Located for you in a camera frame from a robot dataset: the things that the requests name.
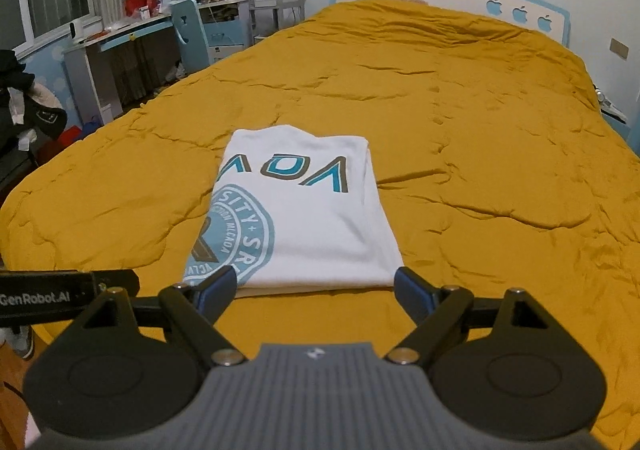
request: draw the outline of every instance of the bed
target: bed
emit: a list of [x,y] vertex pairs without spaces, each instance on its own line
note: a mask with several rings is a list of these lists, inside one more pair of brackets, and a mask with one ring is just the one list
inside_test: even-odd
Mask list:
[[[0,209],[2,258],[135,268],[155,294],[181,280],[230,135],[283,123],[367,138],[404,263],[479,296],[525,287],[602,366],[593,433],[612,449],[640,438],[640,162],[580,58],[499,20],[332,5],[29,175]],[[239,299],[217,327],[254,356],[262,342],[371,340],[384,353],[413,326],[389,289],[361,289]]]

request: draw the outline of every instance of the window frame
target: window frame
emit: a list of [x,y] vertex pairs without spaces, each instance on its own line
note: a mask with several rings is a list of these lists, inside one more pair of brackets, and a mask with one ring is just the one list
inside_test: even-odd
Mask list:
[[[69,24],[65,23],[61,26],[48,31],[46,34],[35,37],[33,34],[33,25],[31,24],[31,14],[29,11],[28,0],[18,0],[20,2],[20,16],[22,17],[22,27],[24,29],[25,41],[14,48],[14,52],[18,57],[23,57],[33,53],[36,50],[50,44],[54,40],[58,40],[61,37],[69,34]],[[94,0],[86,0],[89,7],[89,13],[81,17],[82,24],[87,26],[88,24],[95,23],[100,20],[100,17],[95,15]]]

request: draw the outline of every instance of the shoe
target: shoe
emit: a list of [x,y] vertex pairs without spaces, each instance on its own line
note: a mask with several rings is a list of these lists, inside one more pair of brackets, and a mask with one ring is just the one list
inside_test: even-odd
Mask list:
[[29,360],[33,356],[33,330],[30,325],[3,329],[6,341],[20,358]]

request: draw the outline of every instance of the apple-shaped cutout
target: apple-shaped cutout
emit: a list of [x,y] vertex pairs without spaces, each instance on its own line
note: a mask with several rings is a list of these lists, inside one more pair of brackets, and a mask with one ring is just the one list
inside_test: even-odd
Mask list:
[[502,3],[500,0],[493,0],[486,2],[486,11],[489,12],[492,16],[499,16],[502,13],[502,9],[500,8]]
[[524,9],[524,6],[514,8],[512,14],[513,20],[517,23],[524,24],[527,22],[527,11]]
[[549,16],[538,17],[538,27],[548,34],[551,31],[551,19],[549,19]]

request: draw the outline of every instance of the wrinkled blanket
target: wrinkled blanket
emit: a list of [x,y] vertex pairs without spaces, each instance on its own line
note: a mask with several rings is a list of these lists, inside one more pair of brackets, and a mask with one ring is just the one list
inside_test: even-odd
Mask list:
[[[143,294],[179,281],[230,135],[276,123],[367,138],[405,263],[479,296],[527,288],[606,374],[594,434],[640,438],[640,162],[579,58],[497,20],[338,4],[186,78],[13,191],[7,267],[138,268]],[[218,327],[253,355],[262,341],[384,352],[412,324],[378,290],[241,299]]]

